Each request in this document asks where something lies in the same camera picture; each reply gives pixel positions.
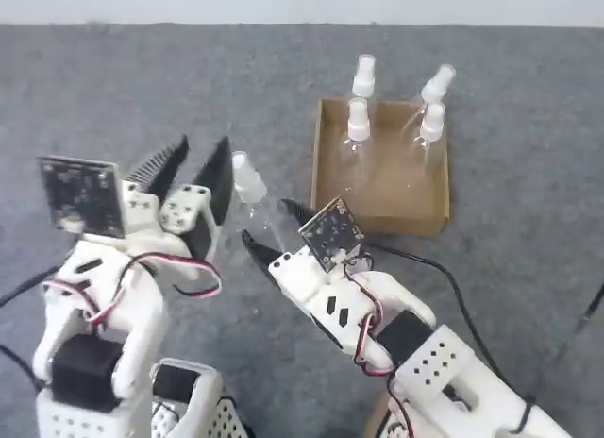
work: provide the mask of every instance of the white plastic part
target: white plastic part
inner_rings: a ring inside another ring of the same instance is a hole
[[[147,376],[137,394],[110,413],[57,403],[49,388],[36,400],[40,438],[149,438],[151,382]]]
[[[89,285],[85,287],[85,291],[100,310],[105,309],[113,299],[118,277],[132,257],[145,252],[191,256],[180,238],[161,228],[155,196],[139,192],[136,184],[123,182],[122,197],[126,202],[126,237],[117,239],[82,235],[55,276],[68,283],[87,281]],[[170,199],[176,205],[173,208],[168,206],[165,211],[169,218],[165,223],[167,227],[170,227],[172,218],[175,217],[174,209],[194,215],[188,216],[182,226],[185,229],[192,229],[197,217],[203,215],[211,232],[211,257],[220,228],[215,226],[211,214],[209,190],[184,185],[168,199],[168,204]],[[196,270],[189,267],[183,268],[153,259],[145,262],[159,272],[159,278],[166,284],[180,280],[183,274],[193,279],[197,277]],[[107,333],[112,339],[117,336],[123,343],[122,354],[111,374],[113,393],[122,401],[110,413],[83,410],[54,401],[51,379],[53,357],[69,338],[78,333],[90,332],[91,329],[81,316],[81,311],[88,308],[79,295],[64,296],[52,288],[45,292],[46,330],[32,364],[36,376],[50,384],[50,387],[41,391],[37,399],[41,438],[158,438],[157,434],[164,432],[167,432],[167,438],[208,436],[212,424],[210,420],[215,415],[216,405],[221,401],[221,393],[224,391],[222,378],[207,366],[176,360],[164,360],[163,363],[179,364],[197,370],[200,377],[189,404],[175,406],[180,419],[175,423],[176,418],[170,418],[164,412],[161,428],[156,427],[156,434],[152,435],[153,396],[149,374],[168,328],[168,312],[154,276],[140,264],[132,266],[126,272],[122,285],[125,292],[122,300],[106,319],[107,327],[98,330],[101,337]],[[240,436],[246,438],[243,426]]]
[[[151,409],[151,438],[166,438],[178,424],[179,412],[175,403],[153,402]]]
[[[242,202],[256,204],[268,193],[262,177],[252,165],[247,153],[233,153],[233,175],[235,191]]]
[[[348,102],[348,137],[353,141],[365,141],[371,136],[367,101],[353,98]]]
[[[429,143],[435,143],[443,136],[445,127],[445,106],[432,103],[426,109],[426,115],[419,128],[419,137]]]
[[[361,54],[357,65],[357,73],[352,81],[352,93],[368,100],[376,87],[376,58],[370,54]]]
[[[283,294],[306,315],[321,324],[342,352],[354,355],[361,329],[359,322],[374,304],[354,282],[344,276],[343,265],[326,274],[317,260],[304,246],[295,254],[283,254],[269,266]],[[353,275],[384,308],[398,312],[411,310],[433,326],[433,312],[418,298],[386,273],[368,271]],[[388,352],[373,338],[368,337],[361,356],[377,370],[392,367]]]
[[[345,354],[354,354],[360,334],[358,321],[373,310],[373,303],[356,284],[345,278],[342,267],[326,274],[304,246],[295,254],[283,254],[269,266],[269,272],[283,294],[321,325]],[[412,311],[432,328],[435,327],[436,317],[432,310],[392,276],[376,271],[352,276],[379,300],[384,309]],[[344,309],[347,309],[345,320],[341,314]],[[377,370],[392,364],[388,352],[371,336],[367,338],[361,356]],[[443,393],[446,385],[457,391],[470,411]],[[395,372],[393,389],[400,401],[408,400],[411,404],[406,403],[406,410],[417,438],[570,438],[538,407],[533,408],[525,432],[511,435],[510,431],[520,424],[524,400],[445,326],[439,327],[399,367]],[[402,414],[397,416],[396,412],[384,419],[387,425],[404,421]],[[383,427],[379,436],[393,438],[387,430],[388,427]],[[407,438],[402,430],[396,433],[398,437]]]
[[[176,424],[171,424],[167,434],[153,438],[194,438],[194,437],[216,437],[220,431],[222,436],[241,436],[247,438],[243,424],[237,416],[234,405],[230,399],[225,397],[225,385],[221,375],[213,368],[182,360],[166,358],[156,364],[151,372],[151,378],[162,365],[171,365],[199,374],[189,404],[170,402],[158,398],[161,403],[166,403],[174,409],[180,419]]]
[[[213,261],[222,232],[222,226],[218,226],[214,220],[210,202],[211,191],[208,188],[185,184],[166,198],[159,211],[159,221],[162,227],[174,235],[182,235],[193,230],[199,216],[204,218],[211,238],[210,249],[206,255],[207,261]],[[197,276],[197,270],[188,270],[190,279],[197,279]]]
[[[382,422],[382,427],[375,438],[409,438],[409,434],[401,427],[396,427],[394,433],[388,434],[389,427],[394,424],[405,424],[406,419],[393,398],[388,400],[389,412]],[[405,412],[409,416],[413,434],[416,438],[446,438],[440,431],[417,412],[409,403],[405,403]]]
[[[426,386],[426,379],[431,387]],[[461,408],[436,386],[451,386],[467,403]],[[539,407],[533,407],[524,432],[512,435],[520,424],[526,403],[501,381],[469,347],[447,328],[437,332],[395,374],[394,393],[407,399],[426,424],[447,438],[570,438]]]
[[[436,75],[422,89],[422,99],[428,104],[442,101],[455,74],[455,68],[452,65],[441,65]]]
[[[124,198],[124,219],[126,235],[140,231],[153,232],[161,235],[158,222],[159,199],[154,194],[139,193],[139,184],[130,181],[122,182],[122,197]]]
[[[208,426],[208,432],[201,435],[209,438],[247,438],[235,405],[229,398],[223,398],[214,409],[214,416]]]
[[[396,376],[409,399],[430,401],[473,356],[472,348],[442,325],[397,369]]]

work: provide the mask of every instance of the black wire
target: black wire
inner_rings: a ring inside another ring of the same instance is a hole
[[[21,283],[12,292],[8,292],[7,294],[0,297],[0,308],[4,308],[13,299],[34,289],[35,287],[40,285],[40,283],[43,280],[48,278],[53,273],[56,273],[59,269],[60,269],[59,265],[51,266],[46,271],[43,271],[42,273],[39,273],[38,275]],[[31,384],[33,385],[33,387],[37,393],[42,389],[42,382],[36,378],[36,375],[34,374],[33,370],[31,369],[31,367],[29,367],[29,364],[27,362],[25,362],[25,360],[23,358],[21,358],[19,355],[17,355],[14,351],[12,351],[7,346],[1,345],[1,344],[0,344],[0,352],[3,353],[7,358],[9,358],[15,364],[17,364],[17,366],[27,376],[27,378],[29,379],[29,381],[31,382]]]
[[[585,313],[579,318],[575,327],[573,328],[571,334],[564,340],[561,347],[558,349],[554,358],[551,362],[539,371],[539,375],[537,376],[537,380],[535,381],[532,394],[525,397],[527,405],[525,407],[524,412],[522,413],[522,419],[520,420],[520,425],[516,430],[512,432],[512,435],[519,435],[525,429],[527,422],[529,421],[530,413],[532,411],[532,407],[535,406],[537,402],[537,398],[541,393],[547,378],[558,368],[560,363],[564,360],[568,351],[570,350],[571,344],[575,341],[575,339],[583,332],[587,324],[590,322],[600,305],[602,304],[602,299],[604,299],[604,283],[600,286],[599,290],[594,296],[594,299],[589,303]]]
[[[27,364],[27,362],[25,362],[23,360],[23,358],[21,358],[19,355],[17,355],[14,351],[12,351],[6,345],[0,344],[0,352],[4,353],[7,358],[9,358],[11,361],[13,361],[15,364],[17,364],[17,366],[23,371],[23,373],[27,376],[27,378],[31,382],[36,393],[38,393],[39,391],[42,390],[42,382],[36,378],[34,371],[31,370],[31,367],[29,367],[29,364]]]
[[[398,409],[400,410],[400,412],[403,414],[403,417],[405,418],[405,422],[407,422],[407,433],[409,435],[409,438],[415,438],[415,431],[413,430],[413,424],[411,423],[411,419],[409,418],[409,414],[407,413],[407,410],[405,410],[405,405],[403,405],[403,402],[401,402],[398,399],[398,397],[394,394],[394,389],[393,389],[394,377],[396,377],[396,372],[393,372],[388,377],[388,380],[386,380],[386,390],[388,391],[388,394],[390,395],[390,397],[392,397],[394,399],[394,401],[396,402]]]
[[[436,268],[441,273],[443,273],[446,276],[446,278],[448,279],[449,283],[451,284],[451,287],[453,288],[453,292],[455,294],[455,297],[457,298],[457,302],[460,305],[460,310],[461,310],[461,315],[463,315],[463,320],[465,321],[465,324],[467,325],[468,329],[470,329],[470,333],[472,334],[472,337],[476,341],[476,344],[478,345],[480,352],[484,356],[484,359],[487,360],[487,363],[491,367],[491,370],[493,370],[493,372],[504,383],[506,383],[513,391],[515,391],[512,384],[510,383],[510,381],[507,379],[506,376],[503,375],[503,373],[499,369],[499,366],[495,362],[495,358],[493,357],[493,355],[487,348],[487,345],[484,343],[484,341],[480,337],[480,334],[478,333],[476,325],[474,324],[474,320],[472,320],[472,316],[470,315],[470,311],[468,311],[468,308],[465,305],[465,300],[463,299],[463,294],[461,293],[460,286],[458,285],[457,281],[455,280],[455,278],[453,277],[453,275],[451,274],[451,272],[449,270],[444,268],[441,264],[439,264],[436,261],[431,261],[430,259],[419,257],[419,256],[416,256],[409,252],[401,251],[399,249],[385,246],[383,244],[367,242],[367,243],[365,243],[365,245],[367,245],[369,247],[373,247],[375,249],[379,249],[380,251],[388,252],[388,253],[398,256],[398,257],[402,257],[404,259],[408,259],[410,261],[417,261],[419,263],[423,263],[424,265],[429,265],[433,268]]]
[[[56,273],[59,268],[59,265],[51,266],[46,271],[39,273],[38,275],[23,282],[12,292],[8,292],[7,294],[0,297],[0,308],[4,308],[10,301],[15,299],[17,296],[24,294],[25,292],[28,292],[31,289],[37,287],[43,280],[48,278],[53,273]]]

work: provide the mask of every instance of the cable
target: cable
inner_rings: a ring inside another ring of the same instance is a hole
[[[4,308],[13,299],[36,288],[43,280],[45,280],[53,273],[56,273],[59,269],[59,265],[51,266],[50,268],[39,273],[38,275],[35,275],[26,280],[25,282],[22,282],[12,292],[8,292],[7,294],[0,297],[0,308]],[[38,393],[42,389],[42,383],[36,378],[36,375],[34,374],[33,370],[31,369],[31,367],[29,367],[29,364],[25,362],[23,358],[21,358],[7,346],[1,344],[0,352],[2,352],[7,358],[17,364],[17,367],[19,367],[23,371],[25,376],[31,382],[36,393]]]
[[[7,358],[13,361],[17,366],[23,371],[23,373],[27,376],[29,381],[36,393],[42,390],[42,383],[36,378],[34,371],[29,367],[29,364],[23,360],[19,355],[17,355],[14,351],[8,348],[6,345],[0,344],[0,352],[4,353]]]
[[[92,317],[100,312],[97,304],[94,302],[91,296],[88,295],[84,289],[78,287],[77,284],[72,284],[58,279],[49,279],[45,281],[42,286],[61,290],[65,294],[79,296],[83,300],[86,307],[86,312],[88,313],[87,317]]]
[[[348,279],[350,282],[354,282],[360,289],[361,292],[367,296],[372,303],[374,303],[374,307],[376,308],[376,321],[374,322],[372,328],[377,328],[379,325],[381,325],[381,322],[384,318],[384,307],[381,305],[381,303],[379,302],[378,298],[373,295],[371,292],[369,292],[369,290],[367,290],[367,288],[362,285],[360,282],[356,281],[352,275],[350,275],[350,273],[348,273],[348,266],[354,266],[357,260],[363,259],[363,256],[357,256],[357,257],[353,257],[352,259],[348,259],[347,261],[344,261],[344,276],[346,277],[346,279]]]
[[[17,296],[28,292],[37,287],[43,280],[48,278],[53,273],[56,273],[60,269],[59,265],[51,266],[46,271],[39,273],[38,275],[29,278],[25,282],[21,283],[12,292],[9,292],[0,297],[0,308],[4,308],[10,301],[15,299]]]
[[[113,292],[113,296],[111,297],[111,301],[102,310],[99,310],[99,308],[96,306],[94,301],[90,298],[90,296],[88,294],[86,294],[82,289],[79,289],[76,284],[66,282],[63,280],[52,279],[52,280],[46,281],[45,285],[47,285],[48,287],[59,288],[62,291],[68,292],[72,295],[79,295],[84,300],[84,303],[87,305],[86,315],[84,316],[84,319],[89,323],[92,323],[94,325],[99,325],[107,319],[107,317],[111,313],[111,311],[113,311],[113,309],[115,309],[115,307],[120,303],[120,301],[124,297],[124,294],[126,293],[126,287],[124,286],[124,278],[126,277],[126,273],[128,272],[128,270],[130,268],[132,268],[136,263],[139,263],[139,262],[141,262],[143,260],[147,260],[147,259],[159,259],[162,261],[168,261],[170,263],[191,266],[191,267],[200,269],[202,271],[205,271],[207,273],[210,273],[210,275],[217,281],[216,285],[214,285],[208,289],[205,289],[202,291],[196,291],[196,292],[187,292],[187,291],[184,291],[184,290],[178,288],[177,286],[173,286],[175,288],[175,290],[177,292],[179,292],[181,295],[185,295],[188,297],[196,297],[196,298],[202,298],[202,297],[207,298],[210,296],[218,295],[222,290],[223,280],[222,280],[221,276],[219,275],[218,271],[216,270],[216,268],[214,268],[214,266],[211,263],[209,263],[208,261],[198,261],[196,259],[173,256],[171,254],[164,254],[164,253],[160,253],[160,252],[145,252],[145,253],[142,253],[142,254],[130,259],[128,261],[128,263],[124,266],[122,271],[120,272],[120,276],[118,277],[118,282],[115,286],[115,290]]]
[[[415,433],[413,432],[413,425],[411,423],[411,418],[409,417],[409,414],[407,413],[407,410],[405,409],[405,405],[403,405],[404,402],[401,402],[398,399],[398,397],[394,395],[394,389],[392,386],[393,382],[394,382],[394,373],[392,373],[388,377],[388,380],[386,381],[386,389],[388,390],[388,394],[390,395],[390,397],[392,397],[394,402],[396,402],[396,406],[398,406],[398,409],[402,412],[403,417],[405,418],[405,422],[407,423],[408,438],[415,438]]]
[[[361,331],[359,332],[359,340],[357,341],[357,347],[355,348],[352,362],[360,367],[363,374],[367,377],[388,377],[394,372],[394,367],[388,369],[374,369],[369,365],[369,362],[365,361],[361,356],[367,336],[371,336],[370,329],[373,327],[373,317],[374,315],[372,313],[368,313],[361,321]]]
[[[592,317],[594,316],[596,311],[601,306],[603,299],[604,299],[604,283],[602,283],[602,285],[600,286],[596,295],[594,296],[594,299],[589,303],[589,305],[587,306],[587,309],[585,310],[583,315],[579,318],[579,320],[573,327],[573,330],[570,333],[570,335],[564,340],[564,342],[562,343],[559,350],[556,352],[554,358],[551,360],[549,365],[539,371],[539,375],[537,376],[537,379],[531,390],[532,394],[529,394],[528,396],[525,397],[526,407],[522,413],[520,425],[518,426],[518,428],[516,430],[514,430],[512,432],[512,435],[519,435],[520,433],[522,433],[524,431],[525,427],[527,426],[527,422],[529,421],[529,417],[530,417],[530,413],[532,412],[532,408],[535,406],[535,404],[537,402],[537,398],[539,397],[539,394],[541,393],[541,391],[545,385],[545,381],[552,374],[552,372],[554,372],[558,368],[560,363],[564,360],[564,358],[568,354],[568,351],[570,350],[570,345],[585,330],[585,328],[591,321]]]
[[[439,264],[436,261],[431,261],[430,259],[419,257],[419,256],[416,256],[416,255],[411,254],[409,252],[405,252],[405,251],[401,251],[399,249],[395,249],[393,247],[385,246],[383,244],[374,243],[374,242],[367,242],[366,245],[369,246],[369,247],[373,247],[374,249],[379,249],[380,251],[388,252],[388,253],[393,254],[393,255],[395,255],[397,257],[402,257],[402,258],[408,259],[410,261],[417,261],[419,263],[423,263],[424,265],[428,265],[428,266],[431,266],[433,268],[436,268],[441,273],[443,273],[446,276],[446,278],[448,279],[449,283],[451,284],[451,287],[453,288],[453,292],[455,294],[455,297],[457,298],[457,302],[460,305],[461,315],[463,315],[463,319],[465,321],[465,324],[467,325],[468,329],[470,329],[470,333],[472,334],[472,337],[476,341],[476,344],[477,344],[480,352],[484,356],[484,359],[487,361],[487,363],[491,367],[491,370],[493,370],[493,372],[505,384],[507,384],[513,391],[515,391],[515,389],[513,388],[513,385],[510,383],[510,381],[508,380],[508,378],[505,375],[503,375],[503,372],[501,372],[501,370],[499,369],[499,366],[495,362],[495,358],[493,357],[493,355],[491,354],[491,352],[487,348],[486,344],[484,343],[484,341],[480,337],[480,334],[478,333],[476,325],[474,324],[474,320],[472,320],[472,317],[470,315],[470,311],[468,311],[468,309],[467,309],[467,307],[465,305],[465,300],[463,299],[463,295],[461,293],[461,289],[460,289],[457,281],[455,280],[455,278],[453,277],[453,275],[451,274],[450,271],[448,271],[446,268],[444,268],[441,264]]]

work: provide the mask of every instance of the circuit board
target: circuit board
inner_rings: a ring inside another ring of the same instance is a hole
[[[124,238],[117,166],[64,157],[39,157],[53,223],[69,231]]]
[[[341,197],[336,197],[298,230],[326,273],[338,264],[334,258],[351,252],[364,236]]]

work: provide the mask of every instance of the gray carpet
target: gray carpet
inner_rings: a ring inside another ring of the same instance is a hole
[[[275,195],[307,200],[316,100],[347,91],[361,52],[377,56],[389,99],[414,95],[443,61],[458,67],[448,101],[452,222],[435,240],[388,241],[456,274],[500,365],[529,387],[604,278],[600,30],[0,26],[0,292],[67,248],[49,225],[36,155],[128,165],[187,133],[187,178],[228,135]],[[377,263],[471,342],[439,273],[382,255]],[[169,300],[163,353],[219,368],[259,437],[361,435],[383,382],[365,378],[260,272],[212,300]],[[39,295],[0,313],[2,343],[28,358],[43,327]],[[575,437],[604,429],[602,342],[604,312],[541,398]],[[31,387],[4,359],[0,380],[0,435],[37,436]]]

